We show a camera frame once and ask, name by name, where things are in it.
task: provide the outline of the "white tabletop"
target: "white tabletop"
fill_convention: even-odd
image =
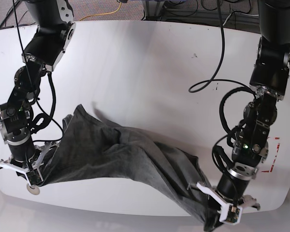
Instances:
[[[35,29],[35,26],[20,29],[24,45]],[[225,34],[226,54],[217,78],[248,84],[260,35],[230,29],[225,29]],[[197,155],[202,170],[215,185],[221,174],[211,160],[210,150],[225,134],[218,106],[224,94],[237,85],[213,83],[196,94],[189,94],[188,88],[212,76],[220,53],[219,28],[143,21],[77,23],[67,52],[53,73],[57,93],[54,118],[61,121],[80,103],[93,116],[94,109],[99,110],[105,118],[122,126],[143,129],[155,140]],[[0,31],[0,104],[7,102],[15,72],[21,66],[16,30]],[[46,78],[42,79],[39,97],[42,107],[49,111],[52,100]],[[238,93],[227,101],[226,118],[230,127],[242,119],[243,109],[250,100],[248,94]],[[245,192],[257,198],[262,211],[280,207],[290,187],[290,79],[285,100],[277,108],[269,157],[262,168],[265,172],[259,173]],[[58,137],[60,130],[54,124],[33,136],[34,139]],[[230,153],[226,144],[222,144]],[[9,155],[0,135],[0,159]],[[120,178],[51,184],[42,187],[40,195],[33,196],[26,190],[23,178],[13,171],[0,170],[0,190],[10,196],[76,209],[132,215],[187,215],[150,186]]]

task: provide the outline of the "yellow cable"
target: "yellow cable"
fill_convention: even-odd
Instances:
[[[102,14],[93,14],[93,15],[88,15],[84,18],[81,18],[80,21],[83,21],[85,18],[89,18],[89,17],[93,17],[93,16],[99,16],[99,15],[110,15],[110,14],[113,14],[113,13],[116,13],[117,11],[119,11],[119,9],[121,8],[121,3],[119,4],[119,7],[117,10],[113,11],[113,12],[107,12],[107,13],[102,13]]]

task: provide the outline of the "floor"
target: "floor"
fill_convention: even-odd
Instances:
[[[222,12],[230,12],[231,10],[240,10],[247,12],[249,10],[249,1],[252,4],[251,14],[257,14],[257,0],[239,0],[237,3],[228,3],[225,0],[221,0]],[[199,5],[198,11],[204,10],[202,5],[207,9],[213,9],[217,5],[217,0],[187,0],[185,3],[180,5],[169,4],[169,7],[185,9],[190,11],[195,11],[197,3]],[[97,13],[104,13],[114,11],[118,8],[118,2],[116,0],[69,0],[69,3],[74,10],[74,20],[78,21],[82,17]],[[6,13],[12,6],[11,0],[0,0],[0,23],[4,19]],[[26,5],[22,2],[17,8],[17,16],[20,24],[32,24],[34,20],[32,19],[29,12],[26,12]],[[122,4],[121,9],[110,15],[102,15],[96,17],[90,17],[86,20],[141,20],[143,18],[143,4],[140,0],[128,0],[127,3]],[[12,15],[6,23],[7,26],[15,25],[15,18]]]

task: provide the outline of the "crumpled cloth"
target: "crumpled cloth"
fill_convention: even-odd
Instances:
[[[100,177],[129,178],[148,184],[176,202],[213,231],[221,223],[216,210],[208,207],[208,196],[189,189],[202,181],[210,186],[198,157],[176,147],[153,142],[133,128],[112,128],[77,106],[60,146],[44,158],[44,181],[48,184]]]

